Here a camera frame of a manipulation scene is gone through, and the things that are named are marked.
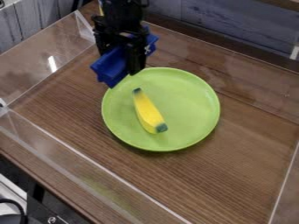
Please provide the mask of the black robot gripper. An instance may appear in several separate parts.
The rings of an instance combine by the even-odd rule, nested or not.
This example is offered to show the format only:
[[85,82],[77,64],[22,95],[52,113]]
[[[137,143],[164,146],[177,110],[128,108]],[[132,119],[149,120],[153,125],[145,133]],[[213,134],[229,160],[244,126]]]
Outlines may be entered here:
[[113,38],[123,32],[133,34],[125,43],[125,69],[131,75],[145,68],[145,28],[141,25],[149,0],[97,0],[99,14],[91,16],[99,54],[111,48]]

